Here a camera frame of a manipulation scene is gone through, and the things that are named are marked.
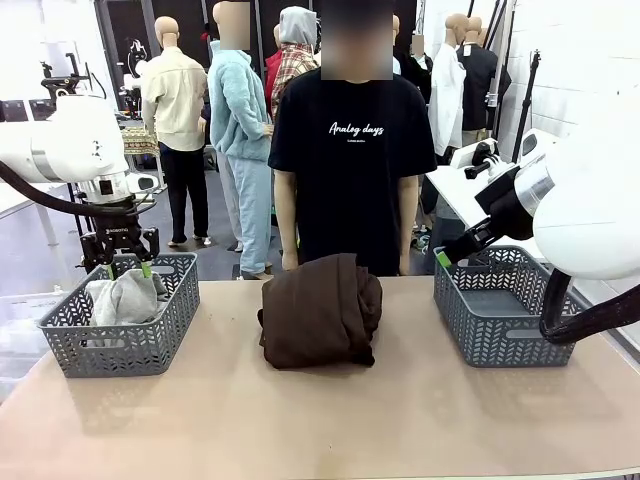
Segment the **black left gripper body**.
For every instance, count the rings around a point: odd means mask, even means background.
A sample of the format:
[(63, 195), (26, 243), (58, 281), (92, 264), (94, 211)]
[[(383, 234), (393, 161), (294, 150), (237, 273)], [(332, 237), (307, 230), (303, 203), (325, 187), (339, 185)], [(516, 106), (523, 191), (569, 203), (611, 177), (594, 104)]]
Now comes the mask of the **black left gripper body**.
[(139, 224), (139, 202), (124, 198), (106, 204), (88, 204), (93, 231), (88, 239), (93, 243), (140, 243), (143, 229)]

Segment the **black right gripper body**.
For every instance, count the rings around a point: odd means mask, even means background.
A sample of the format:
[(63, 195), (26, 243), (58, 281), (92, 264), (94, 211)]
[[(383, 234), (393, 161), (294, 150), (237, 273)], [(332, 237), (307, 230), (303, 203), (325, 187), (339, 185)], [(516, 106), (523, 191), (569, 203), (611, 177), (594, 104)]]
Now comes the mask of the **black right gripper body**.
[(533, 217), (522, 206), (515, 190), (519, 170), (514, 167), (501, 173), (475, 195), (490, 219), (489, 230), (497, 239), (525, 241), (533, 237)]

